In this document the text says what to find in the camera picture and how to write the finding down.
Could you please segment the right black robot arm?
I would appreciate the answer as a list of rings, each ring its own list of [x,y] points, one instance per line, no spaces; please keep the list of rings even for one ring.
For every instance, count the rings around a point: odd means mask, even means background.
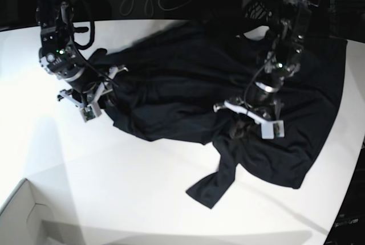
[[[95,20],[87,1],[80,1],[88,27],[74,26],[71,0],[37,0],[35,17],[40,27],[39,65],[70,85],[70,89],[59,92],[57,99],[72,102],[83,121],[88,122],[101,116],[102,103],[117,86],[115,76],[127,67],[111,66],[103,71],[81,54],[95,41]]]

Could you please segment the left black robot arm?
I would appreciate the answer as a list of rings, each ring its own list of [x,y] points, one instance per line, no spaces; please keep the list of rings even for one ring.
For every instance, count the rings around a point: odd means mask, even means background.
[[[229,109],[251,118],[261,127],[264,140],[282,138],[284,122],[280,113],[283,107],[277,97],[285,79],[292,77],[301,67],[311,7],[321,0],[281,0],[276,9],[269,12],[269,29],[265,38],[270,48],[257,56],[259,69],[255,72],[242,96],[232,97],[214,105],[214,112]]]

